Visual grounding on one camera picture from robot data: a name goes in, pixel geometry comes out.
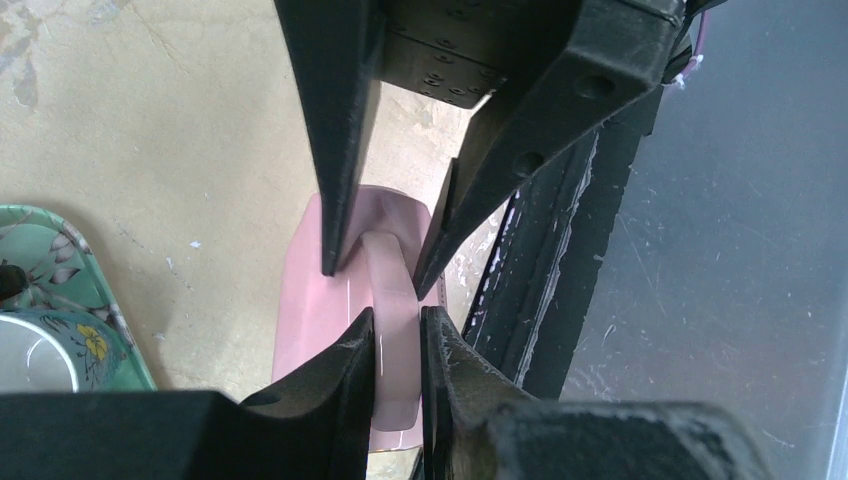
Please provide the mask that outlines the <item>green floral tray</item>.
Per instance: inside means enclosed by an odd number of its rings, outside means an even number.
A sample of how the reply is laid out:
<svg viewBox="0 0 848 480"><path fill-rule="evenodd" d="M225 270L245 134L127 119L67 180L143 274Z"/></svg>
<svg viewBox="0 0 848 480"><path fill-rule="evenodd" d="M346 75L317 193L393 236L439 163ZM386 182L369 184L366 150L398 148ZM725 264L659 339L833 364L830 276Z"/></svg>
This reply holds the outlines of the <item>green floral tray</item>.
<svg viewBox="0 0 848 480"><path fill-rule="evenodd" d="M97 259L80 231L61 216L35 206L1 208L1 264L26 276L22 292L2 301L3 309L87 313L111 328L126 347L110 387L99 391L154 391L143 359Z"/></svg>

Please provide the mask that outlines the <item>blue mug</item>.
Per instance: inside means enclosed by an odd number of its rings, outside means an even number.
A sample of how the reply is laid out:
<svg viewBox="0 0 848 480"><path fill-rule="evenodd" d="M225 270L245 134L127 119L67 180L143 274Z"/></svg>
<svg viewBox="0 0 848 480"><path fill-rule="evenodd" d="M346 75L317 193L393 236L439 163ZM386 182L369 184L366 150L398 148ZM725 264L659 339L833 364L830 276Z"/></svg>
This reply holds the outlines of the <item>blue mug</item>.
<svg viewBox="0 0 848 480"><path fill-rule="evenodd" d="M1 392L105 390L127 350L117 333L87 313L1 311Z"/></svg>

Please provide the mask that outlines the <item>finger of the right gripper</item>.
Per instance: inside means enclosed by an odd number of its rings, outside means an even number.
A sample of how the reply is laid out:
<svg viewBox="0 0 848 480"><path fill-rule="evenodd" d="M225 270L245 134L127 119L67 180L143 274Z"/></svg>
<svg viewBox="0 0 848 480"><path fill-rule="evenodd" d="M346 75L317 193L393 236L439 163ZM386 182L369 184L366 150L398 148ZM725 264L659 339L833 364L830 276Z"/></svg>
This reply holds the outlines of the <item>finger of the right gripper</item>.
<svg viewBox="0 0 848 480"><path fill-rule="evenodd" d="M279 0L321 200L321 272L344 261L379 100L386 18L378 1Z"/></svg>
<svg viewBox="0 0 848 480"><path fill-rule="evenodd" d="M505 33L505 80L472 116L412 277L431 290L463 241L582 136L656 89L682 1L533 1Z"/></svg>

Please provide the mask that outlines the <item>pink faceted mug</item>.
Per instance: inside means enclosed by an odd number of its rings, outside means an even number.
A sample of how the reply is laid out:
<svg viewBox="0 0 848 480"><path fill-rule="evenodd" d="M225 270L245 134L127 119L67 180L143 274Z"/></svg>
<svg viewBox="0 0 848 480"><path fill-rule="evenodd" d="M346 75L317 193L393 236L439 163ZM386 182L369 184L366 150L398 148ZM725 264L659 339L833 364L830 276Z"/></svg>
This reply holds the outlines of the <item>pink faceted mug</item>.
<svg viewBox="0 0 848 480"><path fill-rule="evenodd" d="M408 450L423 442L420 407L420 312L442 306L444 282L419 299L411 276L431 215L399 191L359 188L343 260L321 273L321 199L314 194L285 255L272 378L279 380L328 348L362 310L372 308L375 397L371 452Z"/></svg>

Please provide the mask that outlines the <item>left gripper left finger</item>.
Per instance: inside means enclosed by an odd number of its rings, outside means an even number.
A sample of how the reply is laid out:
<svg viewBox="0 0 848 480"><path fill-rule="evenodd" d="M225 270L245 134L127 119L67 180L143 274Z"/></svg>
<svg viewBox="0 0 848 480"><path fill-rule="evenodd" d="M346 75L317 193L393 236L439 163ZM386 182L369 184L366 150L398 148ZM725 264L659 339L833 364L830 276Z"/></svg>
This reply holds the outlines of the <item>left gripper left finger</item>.
<svg viewBox="0 0 848 480"><path fill-rule="evenodd" d="M365 308L311 360L235 402L217 391L12 394L5 479L362 479L375 391Z"/></svg>

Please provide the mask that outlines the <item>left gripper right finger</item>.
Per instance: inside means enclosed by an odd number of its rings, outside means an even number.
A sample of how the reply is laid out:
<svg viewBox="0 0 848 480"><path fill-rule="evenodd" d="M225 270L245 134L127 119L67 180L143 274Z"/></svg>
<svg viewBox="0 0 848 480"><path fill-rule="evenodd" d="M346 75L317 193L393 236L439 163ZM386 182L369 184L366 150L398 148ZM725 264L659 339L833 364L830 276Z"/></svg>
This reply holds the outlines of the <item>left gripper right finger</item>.
<svg viewBox="0 0 848 480"><path fill-rule="evenodd" d="M423 479L768 479L747 430L698 402L560 402L476 352L445 309L421 313Z"/></svg>

